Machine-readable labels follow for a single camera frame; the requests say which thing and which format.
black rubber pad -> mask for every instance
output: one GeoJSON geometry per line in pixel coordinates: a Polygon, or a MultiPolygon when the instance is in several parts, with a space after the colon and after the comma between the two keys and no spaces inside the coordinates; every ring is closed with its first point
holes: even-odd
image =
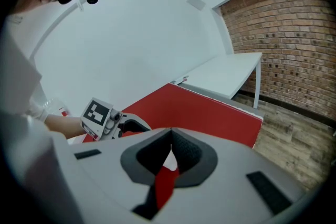
{"type": "Polygon", "coordinates": [[[83,152],[75,153],[74,155],[76,159],[84,159],[84,158],[92,157],[98,154],[101,154],[99,150],[90,150],[90,151],[83,151],[83,152]]]}
{"type": "Polygon", "coordinates": [[[199,186],[217,166],[218,156],[210,145],[177,128],[166,128],[128,147],[120,163],[133,182],[153,186],[171,149],[180,172],[175,188],[199,186]]]}
{"type": "Polygon", "coordinates": [[[291,202],[262,172],[255,172],[246,176],[274,215],[291,205],[291,202]]]}

white sleeve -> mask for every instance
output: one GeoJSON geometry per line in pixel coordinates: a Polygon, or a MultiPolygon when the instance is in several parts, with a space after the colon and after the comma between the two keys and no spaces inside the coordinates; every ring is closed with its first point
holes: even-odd
{"type": "Polygon", "coordinates": [[[26,114],[42,122],[44,122],[48,116],[48,112],[32,100],[29,101],[29,109],[26,114]]]}

red table surface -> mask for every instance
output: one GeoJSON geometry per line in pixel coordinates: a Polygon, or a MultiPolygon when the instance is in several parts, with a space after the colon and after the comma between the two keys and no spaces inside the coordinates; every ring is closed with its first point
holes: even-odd
{"type": "MultiPolygon", "coordinates": [[[[167,84],[124,109],[142,118],[152,129],[180,127],[253,147],[262,120],[227,104],[167,84]]],[[[92,142],[87,135],[84,142],[92,142]]]]}

wooden floor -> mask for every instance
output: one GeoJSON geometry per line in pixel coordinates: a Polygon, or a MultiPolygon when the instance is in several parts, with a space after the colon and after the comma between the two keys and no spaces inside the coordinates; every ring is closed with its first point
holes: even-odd
{"type": "MultiPolygon", "coordinates": [[[[238,94],[234,100],[253,105],[253,99],[245,95],[238,94]]],[[[258,109],[265,117],[254,150],[292,174],[306,190],[324,182],[336,158],[334,130],[263,101],[258,109]]]]}

red brick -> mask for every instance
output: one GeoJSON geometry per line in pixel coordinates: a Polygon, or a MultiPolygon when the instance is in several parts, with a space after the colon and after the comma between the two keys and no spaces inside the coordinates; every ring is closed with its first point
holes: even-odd
{"type": "Polygon", "coordinates": [[[281,63],[281,60],[279,60],[279,59],[273,59],[272,63],[281,63]]]}
{"type": "Polygon", "coordinates": [[[255,38],[265,38],[265,34],[257,34],[255,35],[255,38]]]}
{"type": "Polygon", "coordinates": [[[324,6],[324,1],[320,0],[305,0],[303,1],[305,6],[324,6]]]}
{"type": "Polygon", "coordinates": [[[323,26],[336,29],[336,22],[323,22],[323,26]]]}
{"type": "Polygon", "coordinates": [[[308,14],[306,13],[297,13],[298,19],[308,19],[308,14]]]}
{"type": "Polygon", "coordinates": [[[336,55],[336,50],[335,49],[326,49],[326,53],[329,55],[336,55]]]}
{"type": "Polygon", "coordinates": [[[301,32],[309,32],[309,27],[308,26],[300,26],[300,31],[301,32]]]}
{"type": "Polygon", "coordinates": [[[264,39],[265,43],[279,43],[280,42],[280,38],[268,38],[268,39],[264,39]]]}
{"type": "Polygon", "coordinates": [[[276,3],[276,4],[271,5],[271,9],[280,9],[280,8],[284,8],[283,3],[276,3]]]}
{"type": "Polygon", "coordinates": [[[327,14],[335,14],[335,11],[332,8],[326,8],[326,7],[322,7],[321,11],[323,13],[327,13],[327,14]]]}
{"type": "Polygon", "coordinates": [[[322,12],[321,7],[310,7],[310,9],[311,9],[311,12],[314,12],[314,13],[321,13],[322,12]]]}
{"type": "Polygon", "coordinates": [[[249,32],[250,35],[268,33],[268,29],[255,29],[249,32]]]}
{"type": "Polygon", "coordinates": [[[324,47],[333,47],[333,42],[328,42],[327,40],[312,40],[313,45],[324,46],[324,47]]]}
{"type": "Polygon", "coordinates": [[[313,25],[312,20],[293,20],[293,25],[313,25]]]}
{"type": "Polygon", "coordinates": [[[282,38],[281,39],[282,43],[300,43],[300,40],[298,38],[282,38]]]}
{"type": "Polygon", "coordinates": [[[273,16],[273,15],[278,15],[279,12],[277,10],[270,10],[268,12],[262,12],[259,13],[259,17],[269,17],[269,16],[273,16]]]}
{"type": "Polygon", "coordinates": [[[232,26],[229,26],[227,28],[227,30],[231,31],[231,30],[234,30],[234,29],[237,29],[238,28],[238,25],[232,25],[232,26]]]}
{"type": "Polygon", "coordinates": [[[260,24],[260,23],[264,23],[265,19],[264,18],[259,18],[259,19],[254,19],[254,20],[249,20],[247,21],[248,25],[253,25],[253,24],[260,24]]]}
{"type": "Polygon", "coordinates": [[[278,44],[267,44],[267,48],[268,49],[277,49],[278,48],[278,44]]]}
{"type": "Polygon", "coordinates": [[[261,25],[261,24],[253,25],[253,29],[259,29],[259,28],[262,28],[262,25],[261,25]]]}
{"type": "Polygon", "coordinates": [[[245,27],[245,26],[247,26],[246,22],[243,22],[243,23],[240,23],[240,24],[237,25],[237,27],[245,27]]]}
{"type": "Polygon", "coordinates": [[[272,35],[272,37],[285,37],[285,34],[281,33],[281,32],[272,33],[271,35],[272,35]]]}
{"type": "Polygon", "coordinates": [[[274,21],[276,21],[277,19],[276,19],[275,16],[270,16],[270,17],[266,17],[265,20],[266,20],[267,22],[274,22],[274,21]]]}
{"type": "Polygon", "coordinates": [[[285,37],[295,37],[294,32],[285,32],[285,37]]]}
{"type": "Polygon", "coordinates": [[[274,26],[280,26],[281,22],[275,21],[275,22],[267,22],[267,23],[263,23],[262,27],[266,28],[266,27],[274,27],[274,26]]]}
{"type": "Polygon", "coordinates": [[[278,32],[279,31],[279,28],[278,27],[270,27],[268,29],[268,31],[271,33],[271,32],[278,32]]]}
{"type": "Polygon", "coordinates": [[[273,49],[272,53],[274,53],[274,54],[280,54],[281,53],[281,49],[273,49]]]}
{"type": "Polygon", "coordinates": [[[274,54],[273,57],[274,57],[275,59],[285,60],[286,55],[282,55],[282,54],[274,54]]]}
{"type": "Polygon", "coordinates": [[[316,63],[315,59],[309,58],[309,57],[298,57],[297,56],[297,60],[301,62],[307,62],[307,63],[316,63]]]}
{"type": "Polygon", "coordinates": [[[293,5],[294,7],[300,7],[300,6],[304,6],[303,1],[293,1],[293,5]]]}
{"type": "Polygon", "coordinates": [[[306,44],[306,45],[309,45],[310,44],[310,39],[308,38],[301,38],[301,44],[306,44]]]}
{"type": "Polygon", "coordinates": [[[296,32],[296,31],[300,31],[300,27],[299,26],[280,26],[279,31],[296,32]]]}
{"type": "Polygon", "coordinates": [[[289,11],[291,13],[308,13],[311,12],[311,7],[291,7],[289,11]]]}
{"type": "Polygon", "coordinates": [[[305,57],[312,57],[312,58],[317,57],[316,53],[311,52],[311,51],[302,51],[301,54],[302,54],[302,56],[305,56],[305,57]]]}
{"type": "Polygon", "coordinates": [[[293,25],[291,20],[283,20],[281,23],[282,23],[283,26],[293,25]]]}
{"type": "Polygon", "coordinates": [[[329,29],[325,27],[311,26],[310,31],[317,32],[317,33],[330,34],[329,29]]]}
{"type": "Polygon", "coordinates": [[[286,0],[274,0],[275,3],[285,2],[286,0]]]}
{"type": "Polygon", "coordinates": [[[241,28],[238,28],[238,33],[249,31],[249,30],[252,30],[252,29],[253,29],[253,26],[241,27],[241,28]]]}
{"type": "Polygon", "coordinates": [[[288,59],[288,60],[296,60],[296,56],[294,56],[294,55],[287,55],[286,59],[288,59]]]}
{"type": "Polygon", "coordinates": [[[286,48],[287,49],[296,49],[296,45],[295,44],[286,44],[286,48]]]}
{"type": "Polygon", "coordinates": [[[301,55],[299,50],[290,50],[290,49],[283,49],[282,53],[290,55],[301,55]]]}
{"type": "Polygon", "coordinates": [[[324,21],[322,20],[314,20],[313,25],[315,26],[324,26],[324,21]]]}
{"type": "Polygon", "coordinates": [[[334,21],[336,21],[336,16],[334,16],[334,15],[328,15],[328,20],[334,22],[334,21]]]}
{"type": "Polygon", "coordinates": [[[328,20],[328,16],[326,14],[319,13],[308,13],[308,18],[316,20],[328,20]]]}
{"type": "Polygon", "coordinates": [[[296,18],[296,14],[282,14],[277,16],[277,20],[292,20],[296,18]]]}
{"type": "Polygon", "coordinates": [[[277,10],[279,13],[278,14],[289,14],[290,11],[288,8],[281,8],[277,10]]]}
{"type": "Polygon", "coordinates": [[[262,1],[262,2],[258,2],[255,4],[255,7],[263,7],[263,6],[267,6],[267,5],[271,5],[274,3],[274,0],[266,0],[266,1],[262,1]]]}

